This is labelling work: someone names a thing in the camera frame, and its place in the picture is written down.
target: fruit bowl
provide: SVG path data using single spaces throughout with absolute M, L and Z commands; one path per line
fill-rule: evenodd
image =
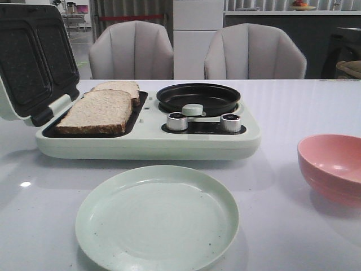
M 293 10 L 315 10 L 316 7 L 314 6 L 290 6 Z

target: white plate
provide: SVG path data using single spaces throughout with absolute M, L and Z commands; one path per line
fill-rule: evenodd
M 305 7 L 297 7 L 297 6 L 291 6 L 291 9 L 293 10 L 315 10 L 317 7 L 313 6 L 305 6 Z

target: floor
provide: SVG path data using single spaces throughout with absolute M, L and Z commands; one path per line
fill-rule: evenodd
M 88 28 L 85 32 L 83 30 L 71 30 L 69 32 L 69 40 L 78 66 L 80 79 L 91 79 L 88 59 L 89 47 L 93 44 L 93 33 L 91 29 Z

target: sandwich maker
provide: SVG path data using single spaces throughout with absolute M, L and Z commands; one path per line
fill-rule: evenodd
M 0 116 L 38 126 L 38 148 L 68 159 L 236 160 L 261 142 L 238 91 L 188 83 L 140 90 L 122 134 L 59 134 L 81 98 L 79 72 L 59 10 L 0 4 Z

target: pink bowl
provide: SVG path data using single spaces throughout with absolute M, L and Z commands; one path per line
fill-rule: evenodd
M 298 163 L 309 185 L 326 198 L 361 207 L 361 138 L 338 134 L 306 137 Z

